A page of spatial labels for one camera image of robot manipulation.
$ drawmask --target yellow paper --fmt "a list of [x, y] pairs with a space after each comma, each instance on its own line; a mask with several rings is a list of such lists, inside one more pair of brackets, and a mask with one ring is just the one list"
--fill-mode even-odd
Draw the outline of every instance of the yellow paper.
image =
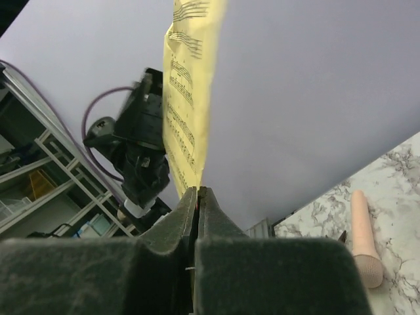
[[211, 82], [226, 0], [174, 0], [163, 49], [163, 141], [181, 197], [200, 187]]

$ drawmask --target marble tabletop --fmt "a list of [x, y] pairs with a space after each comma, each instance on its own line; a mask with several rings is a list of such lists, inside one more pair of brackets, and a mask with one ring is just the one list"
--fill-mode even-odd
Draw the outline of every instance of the marble tabletop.
[[328, 236], [347, 230], [350, 195], [361, 189], [369, 203], [384, 281], [367, 295], [374, 315], [420, 315], [420, 133], [274, 227], [277, 237]]

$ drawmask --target musical notation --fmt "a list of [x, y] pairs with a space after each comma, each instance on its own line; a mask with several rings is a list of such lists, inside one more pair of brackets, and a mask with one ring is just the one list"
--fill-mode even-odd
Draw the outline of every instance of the musical notation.
[[183, 76], [188, 81], [190, 86], [192, 87], [191, 75], [190, 75], [190, 72], [188, 72], [188, 70], [186, 68], [181, 66], [178, 62], [176, 62], [174, 60], [171, 60], [171, 70], [177, 71], [178, 74]]
[[191, 92], [187, 91], [187, 89], [185, 89], [185, 86], [179, 83], [178, 80], [172, 76], [169, 78], [169, 83], [172, 84], [172, 86], [176, 88], [178, 92], [181, 93], [181, 95], [187, 100], [191, 107], [194, 108], [194, 105], [192, 104]]
[[[172, 153], [172, 150], [169, 148], [169, 145], [166, 143], [166, 141], [164, 141], [164, 143], [166, 147], [166, 152], [169, 154], [171, 161], [176, 161], [175, 156]], [[175, 175], [177, 176], [178, 181], [182, 184], [182, 187], [184, 187], [184, 190], [186, 190], [188, 188], [188, 185], [186, 183], [184, 175], [181, 173], [177, 163], [174, 163], [173, 166], [175, 168]]]
[[184, 141], [182, 140], [179, 131], [175, 128], [175, 126], [173, 125], [173, 122], [171, 120], [171, 118], [169, 118], [168, 115], [166, 115], [166, 120], [168, 122], [168, 125], [171, 127], [173, 135], [175, 136], [179, 148], [181, 149], [182, 153], [184, 154], [184, 157], [186, 158], [188, 164], [190, 165], [191, 169], [194, 171], [194, 173], [196, 173], [197, 169], [196, 169], [196, 161], [195, 159], [192, 157], [191, 153], [188, 151], [188, 148], [186, 147]]
[[168, 102], [168, 112], [174, 117], [175, 121], [181, 127], [182, 131], [184, 131], [186, 137], [188, 138], [192, 146], [195, 146], [196, 140], [190, 128], [188, 128], [188, 125], [185, 123], [185, 121], [182, 120], [182, 118], [178, 115], [177, 111], [172, 107], [172, 105], [169, 102]]
[[181, 31], [170, 31], [168, 38], [173, 41], [180, 41], [184, 43], [191, 53], [191, 57], [201, 59], [203, 42], [199, 39], [194, 39]]
[[205, 18], [208, 7], [208, 1], [192, 0], [186, 2], [174, 11], [173, 22], [179, 22], [186, 18]]

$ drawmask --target marble table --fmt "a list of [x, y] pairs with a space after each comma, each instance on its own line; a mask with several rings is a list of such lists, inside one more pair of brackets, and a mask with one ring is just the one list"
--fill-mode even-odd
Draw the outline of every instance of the marble table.
[[384, 281], [367, 295], [374, 315], [420, 314], [420, 133], [383, 155], [274, 227], [277, 237], [337, 239], [347, 230], [350, 195], [369, 203]]

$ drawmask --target microphone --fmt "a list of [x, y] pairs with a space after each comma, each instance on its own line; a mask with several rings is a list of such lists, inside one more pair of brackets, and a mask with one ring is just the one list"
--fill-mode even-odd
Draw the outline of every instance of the microphone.
[[353, 257], [363, 284], [368, 288], [379, 287], [383, 267], [373, 241], [368, 202], [361, 190], [351, 197]]

